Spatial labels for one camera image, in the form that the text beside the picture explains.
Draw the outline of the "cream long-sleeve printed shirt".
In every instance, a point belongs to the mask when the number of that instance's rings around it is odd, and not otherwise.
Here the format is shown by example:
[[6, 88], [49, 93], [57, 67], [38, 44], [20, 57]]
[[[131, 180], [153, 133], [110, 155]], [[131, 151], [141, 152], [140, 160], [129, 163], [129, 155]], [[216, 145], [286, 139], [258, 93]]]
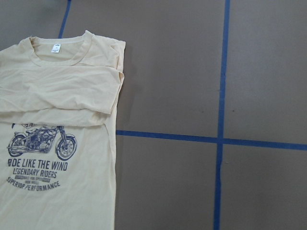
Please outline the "cream long-sleeve printed shirt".
[[1, 229], [114, 229], [124, 50], [87, 31], [1, 51]]

